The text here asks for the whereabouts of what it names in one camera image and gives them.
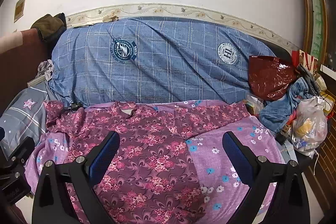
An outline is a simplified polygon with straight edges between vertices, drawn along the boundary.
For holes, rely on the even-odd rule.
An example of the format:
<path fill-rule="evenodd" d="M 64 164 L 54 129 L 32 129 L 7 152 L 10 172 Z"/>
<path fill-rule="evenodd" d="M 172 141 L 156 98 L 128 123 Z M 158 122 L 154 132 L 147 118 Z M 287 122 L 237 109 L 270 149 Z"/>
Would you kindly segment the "maroon floral shirt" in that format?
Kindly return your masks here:
<path fill-rule="evenodd" d="M 120 147 L 96 192 L 117 223 L 195 223 L 205 215 L 189 147 L 195 136 L 248 115 L 243 103 L 190 102 L 147 106 L 114 102 L 71 113 L 59 101 L 45 103 L 46 126 L 70 140 L 66 160 L 87 155 L 117 132 Z"/>

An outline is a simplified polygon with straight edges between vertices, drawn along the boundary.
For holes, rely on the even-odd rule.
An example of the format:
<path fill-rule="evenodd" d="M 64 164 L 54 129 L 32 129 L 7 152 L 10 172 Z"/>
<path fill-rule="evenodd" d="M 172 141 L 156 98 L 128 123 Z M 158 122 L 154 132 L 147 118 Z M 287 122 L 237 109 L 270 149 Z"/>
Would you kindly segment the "purple floral bed sheet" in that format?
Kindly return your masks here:
<path fill-rule="evenodd" d="M 185 102 L 199 106 L 202 103 L 222 101 Z M 147 106 L 172 106 L 185 102 Z M 100 110 L 112 103 L 85 109 Z M 195 136 L 189 152 L 197 171 L 201 191 L 205 196 L 205 215 L 195 223 L 226 223 L 247 192 L 247 186 L 241 182 L 222 146 L 222 137 L 227 131 L 233 132 L 242 144 L 250 147 L 255 155 L 265 156 L 272 162 L 283 162 L 270 131 L 249 113 L 239 121 Z M 46 133 L 41 136 L 26 165 L 25 175 L 32 189 L 37 188 L 38 179 L 46 161 L 53 160 L 57 164 L 68 163 L 66 158 L 69 146 L 70 140 L 64 133 L 52 133 L 46 127 Z"/>

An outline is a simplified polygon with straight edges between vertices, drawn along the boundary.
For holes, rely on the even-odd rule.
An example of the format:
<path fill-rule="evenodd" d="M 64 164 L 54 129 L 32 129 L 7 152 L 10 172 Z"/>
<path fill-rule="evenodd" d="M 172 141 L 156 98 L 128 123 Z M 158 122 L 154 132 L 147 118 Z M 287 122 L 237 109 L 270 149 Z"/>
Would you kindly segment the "clear plastic bag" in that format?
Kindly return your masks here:
<path fill-rule="evenodd" d="M 297 152 L 311 159 L 317 147 L 327 136 L 327 118 L 323 112 L 324 108 L 325 101 L 317 96 L 301 100 L 296 108 L 291 143 Z"/>

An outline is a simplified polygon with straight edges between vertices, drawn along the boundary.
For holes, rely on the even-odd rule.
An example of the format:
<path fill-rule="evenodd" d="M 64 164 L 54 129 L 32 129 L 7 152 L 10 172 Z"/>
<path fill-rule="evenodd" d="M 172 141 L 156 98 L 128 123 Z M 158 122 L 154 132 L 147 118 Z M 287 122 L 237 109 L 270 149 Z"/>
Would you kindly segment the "blue plaid quilt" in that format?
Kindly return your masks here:
<path fill-rule="evenodd" d="M 49 86 L 65 105 L 234 103 L 249 91 L 249 57 L 272 54 L 263 42 L 219 24 L 126 18 L 66 30 L 52 51 Z"/>

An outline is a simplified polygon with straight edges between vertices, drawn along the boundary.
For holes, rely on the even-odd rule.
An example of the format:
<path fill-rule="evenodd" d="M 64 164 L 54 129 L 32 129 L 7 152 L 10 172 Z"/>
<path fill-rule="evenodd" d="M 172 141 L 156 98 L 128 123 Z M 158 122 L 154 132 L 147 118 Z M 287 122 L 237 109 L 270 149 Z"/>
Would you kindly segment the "dark red plastic bag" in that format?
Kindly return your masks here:
<path fill-rule="evenodd" d="M 265 101 L 276 101 L 297 79 L 291 62 L 273 56 L 250 56 L 248 82 L 254 95 Z"/>

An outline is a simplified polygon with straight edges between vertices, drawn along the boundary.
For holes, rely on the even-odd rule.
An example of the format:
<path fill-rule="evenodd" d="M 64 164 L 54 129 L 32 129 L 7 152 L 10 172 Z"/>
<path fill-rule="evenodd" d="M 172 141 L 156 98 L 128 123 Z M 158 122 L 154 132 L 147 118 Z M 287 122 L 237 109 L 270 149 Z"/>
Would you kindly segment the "wooden door frame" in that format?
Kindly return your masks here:
<path fill-rule="evenodd" d="M 305 32 L 302 49 L 335 69 L 335 0 L 303 0 Z"/>

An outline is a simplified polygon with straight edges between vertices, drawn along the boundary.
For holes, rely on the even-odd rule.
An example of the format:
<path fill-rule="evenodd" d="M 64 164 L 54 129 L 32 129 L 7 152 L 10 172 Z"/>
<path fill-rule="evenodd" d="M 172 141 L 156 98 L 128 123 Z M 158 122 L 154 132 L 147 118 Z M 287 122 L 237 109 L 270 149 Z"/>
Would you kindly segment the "small wall sticker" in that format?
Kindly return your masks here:
<path fill-rule="evenodd" d="M 25 0 L 17 1 L 14 11 L 14 23 L 17 22 L 22 16 L 25 8 Z"/>

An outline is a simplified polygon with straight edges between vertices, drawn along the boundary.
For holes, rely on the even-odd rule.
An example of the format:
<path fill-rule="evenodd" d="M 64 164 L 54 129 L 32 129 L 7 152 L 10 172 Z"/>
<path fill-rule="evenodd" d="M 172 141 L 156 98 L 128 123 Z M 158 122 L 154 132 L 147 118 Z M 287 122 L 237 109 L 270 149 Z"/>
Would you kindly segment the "olive green garment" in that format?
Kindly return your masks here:
<path fill-rule="evenodd" d="M 67 29 L 65 14 L 63 12 L 55 16 L 46 14 L 34 22 L 31 29 L 37 30 L 41 41 L 45 43 L 57 42 Z"/>

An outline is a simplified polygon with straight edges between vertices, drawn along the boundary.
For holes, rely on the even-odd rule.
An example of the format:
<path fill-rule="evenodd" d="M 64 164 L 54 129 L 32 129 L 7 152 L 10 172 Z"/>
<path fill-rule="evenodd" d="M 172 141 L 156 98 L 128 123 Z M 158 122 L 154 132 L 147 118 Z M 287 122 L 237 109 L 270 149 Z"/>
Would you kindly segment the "blue denim jeans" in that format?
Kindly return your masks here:
<path fill-rule="evenodd" d="M 267 129 L 279 133 L 301 100 L 312 97 L 313 95 L 309 92 L 309 85 L 303 77 L 300 77 L 279 100 L 268 103 L 259 112 L 259 121 Z"/>

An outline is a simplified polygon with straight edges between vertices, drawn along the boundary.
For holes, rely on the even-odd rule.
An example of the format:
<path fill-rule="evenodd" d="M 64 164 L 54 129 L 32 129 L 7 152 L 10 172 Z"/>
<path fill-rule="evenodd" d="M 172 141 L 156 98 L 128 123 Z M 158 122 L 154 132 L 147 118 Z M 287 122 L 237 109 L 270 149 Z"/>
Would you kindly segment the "grey crumpled cloth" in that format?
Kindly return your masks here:
<path fill-rule="evenodd" d="M 37 75 L 35 78 L 44 76 L 45 80 L 49 81 L 50 79 L 52 79 L 53 72 L 54 72 L 54 64 L 52 60 L 48 59 L 46 61 L 42 61 L 38 65 Z"/>

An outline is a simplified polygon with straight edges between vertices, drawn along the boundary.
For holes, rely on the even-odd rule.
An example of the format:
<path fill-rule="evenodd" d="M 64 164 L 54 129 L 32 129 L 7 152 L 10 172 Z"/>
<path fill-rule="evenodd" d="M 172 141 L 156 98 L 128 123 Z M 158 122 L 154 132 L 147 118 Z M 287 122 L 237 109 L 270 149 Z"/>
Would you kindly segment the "grey star pillow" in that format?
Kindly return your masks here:
<path fill-rule="evenodd" d="M 9 157 L 26 137 L 31 137 L 35 145 L 39 143 L 41 135 L 46 133 L 43 103 L 55 98 L 47 81 L 23 89 L 15 96 L 1 116 L 1 127 L 5 130 L 1 149 L 5 157 Z"/>

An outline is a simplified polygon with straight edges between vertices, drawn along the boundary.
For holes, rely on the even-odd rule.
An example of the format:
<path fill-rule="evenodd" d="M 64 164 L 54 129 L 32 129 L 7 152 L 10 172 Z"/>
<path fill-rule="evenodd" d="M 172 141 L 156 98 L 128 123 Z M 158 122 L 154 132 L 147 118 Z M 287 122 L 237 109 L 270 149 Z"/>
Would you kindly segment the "brown wooden headboard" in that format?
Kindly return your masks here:
<path fill-rule="evenodd" d="M 49 59 L 47 45 L 36 29 L 13 32 L 1 37 L 1 112 L 35 78 L 38 65 Z"/>

